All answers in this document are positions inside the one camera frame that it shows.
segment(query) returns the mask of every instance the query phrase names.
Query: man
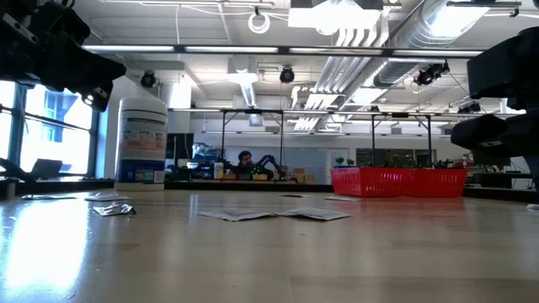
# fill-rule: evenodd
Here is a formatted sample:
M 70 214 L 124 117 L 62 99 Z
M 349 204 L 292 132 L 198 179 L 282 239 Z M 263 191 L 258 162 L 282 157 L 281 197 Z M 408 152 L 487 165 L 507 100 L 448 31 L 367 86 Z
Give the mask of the man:
M 236 174 L 251 174 L 254 168 L 253 155 L 250 151 L 242 151 L 237 155 L 239 164 L 232 169 Z M 263 167 L 260 168 L 260 173 L 268 175 L 268 180 L 273 179 L 273 172 Z

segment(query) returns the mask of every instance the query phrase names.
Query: plastic container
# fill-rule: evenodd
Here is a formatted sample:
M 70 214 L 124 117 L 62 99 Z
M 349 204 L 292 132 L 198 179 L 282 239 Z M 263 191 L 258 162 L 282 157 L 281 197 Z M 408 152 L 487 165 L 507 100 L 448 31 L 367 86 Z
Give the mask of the plastic container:
M 468 171 L 466 169 L 410 169 L 409 186 L 405 194 L 423 198 L 453 198 L 462 196 Z
M 164 189 L 167 123 L 167 106 L 161 100 L 123 98 L 120 101 L 116 189 Z
M 331 180 L 336 194 L 385 198 L 403 195 L 408 174 L 401 168 L 338 168 L 331 170 Z
M 213 178 L 222 179 L 225 175 L 225 165 L 221 162 L 217 162 L 213 165 Z

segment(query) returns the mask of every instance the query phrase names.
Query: door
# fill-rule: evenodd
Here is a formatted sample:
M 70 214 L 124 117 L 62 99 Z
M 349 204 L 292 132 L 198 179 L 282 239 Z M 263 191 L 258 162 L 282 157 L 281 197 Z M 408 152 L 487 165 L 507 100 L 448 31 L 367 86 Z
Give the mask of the door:
M 331 172 L 330 170 L 333 169 L 335 166 L 338 165 L 338 163 L 335 161 L 338 157 L 343 157 L 345 160 L 349 158 L 348 155 L 348 148 L 343 149 L 328 149 L 326 152 L 326 184 L 331 185 Z

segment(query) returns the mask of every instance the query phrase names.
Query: red basket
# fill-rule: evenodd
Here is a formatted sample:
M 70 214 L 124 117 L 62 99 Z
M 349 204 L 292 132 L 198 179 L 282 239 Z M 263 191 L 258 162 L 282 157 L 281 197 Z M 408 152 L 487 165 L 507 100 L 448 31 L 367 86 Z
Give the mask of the red basket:
M 407 196 L 452 198 L 462 196 L 466 169 L 410 169 Z
M 331 170 L 336 194 L 362 198 L 397 197 L 404 194 L 408 169 L 353 167 Z

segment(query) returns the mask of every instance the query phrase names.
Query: paper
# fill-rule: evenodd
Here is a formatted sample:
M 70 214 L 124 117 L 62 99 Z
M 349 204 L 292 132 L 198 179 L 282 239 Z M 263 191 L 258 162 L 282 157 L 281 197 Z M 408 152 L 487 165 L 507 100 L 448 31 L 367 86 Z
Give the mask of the paper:
M 136 211 L 131 205 L 111 205 L 107 207 L 94 207 L 100 215 L 136 215 Z
M 38 200 L 38 199 L 76 199 L 77 197 L 65 196 L 65 195 L 39 195 L 39 194 L 27 194 L 22 199 L 24 200 Z
M 262 218 L 266 216 L 273 216 L 268 212 L 255 211 L 255 210 L 238 210 L 238 209 L 225 209 L 225 210 L 212 210 L 212 211 L 200 211 L 199 215 L 205 215 L 212 218 L 223 219 L 227 221 L 241 221 Z
M 119 201 L 119 200 L 124 200 L 124 199 L 130 199 L 130 197 L 127 197 L 118 193 L 97 193 L 93 196 L 89 196 L 84 199 L 88 201 L 107 202 L 107 201 Z
M 283 194 L 281 197 L 287 197 L 287 198 L 311 198 L 308 194 Z
M 338 195 L 329 196 L 324 199 L 331 199 L 331 200 L 337 200 L 337 201 L 351 201 L 351 202 L 357 202 L 360 200 L 359 198 L 355 198 L 355 197 L 338 196 Z
M 321 210 L 321 209 L 315 209 L 315 208 L 300 208 L 300 209 L 294 209 L 294 210 L 287 210 L 285 212 L 278 213 L 276 215 L 300 216 L 300 217 L 306 217 L 306 218 L 322 220 L 322 221 L 331 221 L 331 220 L 345 218 L 345 217 L 350 216 L 350 214 L 346 214 L 340 211 Z

